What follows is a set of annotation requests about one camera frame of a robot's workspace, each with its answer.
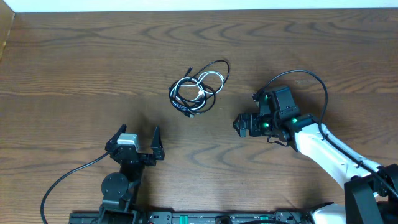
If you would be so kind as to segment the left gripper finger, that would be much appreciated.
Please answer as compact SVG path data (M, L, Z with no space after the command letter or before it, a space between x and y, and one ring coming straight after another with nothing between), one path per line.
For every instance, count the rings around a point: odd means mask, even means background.
M124 134L126 132L126 128L127 128L127 126L125 124L121 125L121 127L118 129L118 131L106 143L106 145L105 145L106 152L114 152L117 148L120 147L120 144L118 143L118 139L121 134Z
M150 147L156 160L164 160L165 152L162 145L159 126L155 127L154 136L152 138Z

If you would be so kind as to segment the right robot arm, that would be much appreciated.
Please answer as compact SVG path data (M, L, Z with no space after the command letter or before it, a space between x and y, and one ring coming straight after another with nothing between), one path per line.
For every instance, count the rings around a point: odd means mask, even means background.
M233 122L241 137L273 138L309 157L344 190L345 204L326 203L301 218L303 223L397 223L397 164L382 166L336 138L312 114L301 114L289 87L253 95L259 111Z

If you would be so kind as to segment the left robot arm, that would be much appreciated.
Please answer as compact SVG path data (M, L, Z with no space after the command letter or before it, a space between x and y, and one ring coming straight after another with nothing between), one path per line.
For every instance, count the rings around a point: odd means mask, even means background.
M160 128L155 127L151 153L140 152L138 136L128 134L126 128L125 124L121 125L105 145L105 151L120 165L120 170L107 175L101 184L103 200L99 210L99 224L137 224L148 221L146 212L136 206L136 200L144 168L155 166L157 161L165 157Z

